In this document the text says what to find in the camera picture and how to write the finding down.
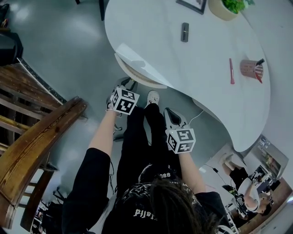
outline gray floor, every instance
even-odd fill
[[[59,185],[70,191],[85,151],[105,114],[105,99],[115,81],[125,76],[117,64],[108,42],[104,23],[100,20],[97,0],[10,0],[9,24],[18,33],[24,46],[23,58],[51,87],[69,100],[81,96],[89,106],[87,122],[78,120],[51,151],[51,160],[59,168],[46,196]],[[138,86],[141,105],[148,91]],[[161,111],[170,107],[187,120],[199,114],[188,96],[171,88],[158,90]],[[126,116],[117,120],[126,128]],[[145,125],[147,135],[150,129]],[[192,157],[198,166],[205,164],[230,137],[225,127],[206,113],[195,119],[196,145]],[[116,171],[122,143],[114,143],[112,162]]]

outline potted plant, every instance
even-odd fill
[[[251,4],[254,4],[253,0],[209,0],[211,12],[225,21],[236,18],[239,11]]]

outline person in background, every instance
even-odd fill
[[[191,155],[168,150],[158,104],[159,94],[150,91],[147,106],[136,106],[127,118],[117,171],[117,198],[102,233],[231,233],[219,194],[206,192]],[[64,202],[63,234],[87,233],[108,204],[116,116],[110,101]],[[143,127],[144,117],[151,127],[151,146]]]
[[[248,211],[263,216],[268,215],[271,211],[271,197],[264,193],[258,194],[245,168],[232,162],[232,155],[224,155],[220,160],[224,172],[234,181],[238,193],[244,195],[244,202]]]

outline dark hair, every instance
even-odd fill
[[[262,216],[266,216],[271,212],[271,204],[266,206],[266,210],[261,214]]]
[[[155,179],[150,187],[154,215],[163,234],[214,234],[215,215],[207,215],[200,206],[194,207],[193,193],[182,183]]]

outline pencil holder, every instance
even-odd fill
[[[240,63],[241,74],[254,79],[257,79],[256,76],[258,76],[260,79],[262,79],[262,75],[264,73],[263,66],[255,66],[256,63],[257,61],[253,60],[242,60]]]

